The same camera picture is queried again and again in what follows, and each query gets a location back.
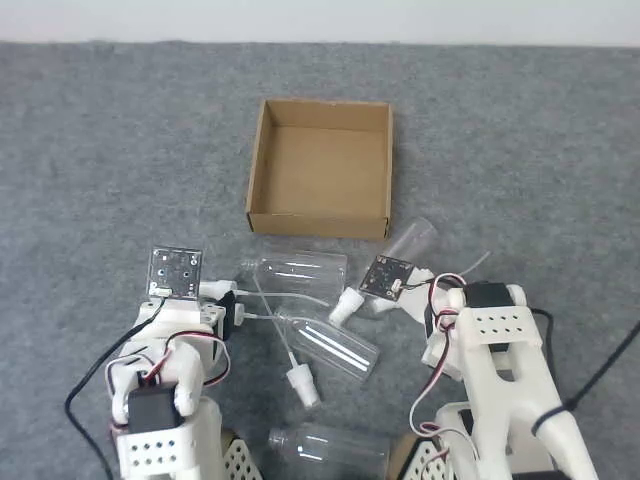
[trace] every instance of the plastic tube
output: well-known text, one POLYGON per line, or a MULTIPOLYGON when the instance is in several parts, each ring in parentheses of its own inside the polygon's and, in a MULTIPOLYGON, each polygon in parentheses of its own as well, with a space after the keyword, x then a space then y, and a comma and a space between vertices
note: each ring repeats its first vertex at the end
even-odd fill
POLYGON ((257 296, 257 297, 292 297, 299 298, 301 300, 308 300, 310 302, 317 303, 318 305, 322 305, 323 307, 329 307, 329 303, 324 300, 320 300, 319 298, 312 297, 311 295, 305 295, 303 293, 293 293, 293 292, 248 292, 246 290, 234 290, 233 293, 242 297, 242 296, 257 296))

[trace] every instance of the gray carpet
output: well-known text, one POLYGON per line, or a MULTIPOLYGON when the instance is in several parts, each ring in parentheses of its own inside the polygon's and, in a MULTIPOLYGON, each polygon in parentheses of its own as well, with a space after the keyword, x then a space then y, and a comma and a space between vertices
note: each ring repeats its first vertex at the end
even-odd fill
MULTIPOLYGON (((396 112, 394 225, 441 232, 428 262, 518 282, 557 317, 560 391, 575 392, 637 319, 640 52, 357 45, 0 45, 0 477, 97 479, 62 402, 135 319, 153 243, 201 246, 205 276, 237 274, 266 239, 243 213, 267 96, 381 100, 396 112)), ((302 240, 349 254, 376 246, 302 240)), ((400 312, 350 327, 380 346, 358 388, 313 364, 305 414, 270 327, 230 342, 211 390, 266 479, 305 478, 265 448, 269 427, 315 419, 397 437, 429 370, 400 312)), ((576 417, 602 479, 637 478, 635 344, 576 417)), ((446 379, 420 409, 461 400, 446 379)), ((75 411, 115 466, 100 375, 75 411)))

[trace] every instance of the bottle neck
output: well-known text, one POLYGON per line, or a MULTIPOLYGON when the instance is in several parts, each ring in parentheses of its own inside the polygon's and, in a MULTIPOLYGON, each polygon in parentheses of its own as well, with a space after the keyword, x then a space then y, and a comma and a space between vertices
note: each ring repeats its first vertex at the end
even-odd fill
POLYGON ((272 428, 269 432, 269 446, 282 450, 287 443, 287 432, 280 428, 272 428))

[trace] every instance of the white spray cap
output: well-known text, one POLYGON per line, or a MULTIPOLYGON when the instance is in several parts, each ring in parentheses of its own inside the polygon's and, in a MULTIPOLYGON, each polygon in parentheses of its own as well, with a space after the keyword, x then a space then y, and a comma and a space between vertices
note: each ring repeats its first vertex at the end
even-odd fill
POLYGON ((232 280, 216 280, 215 282, 200 282, 200 295, 220 300, 227 292, 238 288, 232 280))
POLYGON ((287 372, 287 378, 291 386, 298 392, 304 408, 309 410, 320 404, 320 396, 313 384, 313 375, 311 375, 309 365, 303 363, 293 367, 287 372))
POLYGON ((342 324, 364 303, 364 296, 355 288, 345 288, 333 311, 329 314, 329 323, 334 327, 342 324))

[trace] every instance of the white wall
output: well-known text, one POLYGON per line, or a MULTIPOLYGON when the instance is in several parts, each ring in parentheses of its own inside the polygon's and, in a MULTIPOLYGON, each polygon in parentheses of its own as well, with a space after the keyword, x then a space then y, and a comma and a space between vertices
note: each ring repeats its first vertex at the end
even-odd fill
POLYGON ((640 46, 640 0, 0 0, 0 39, 640 46))

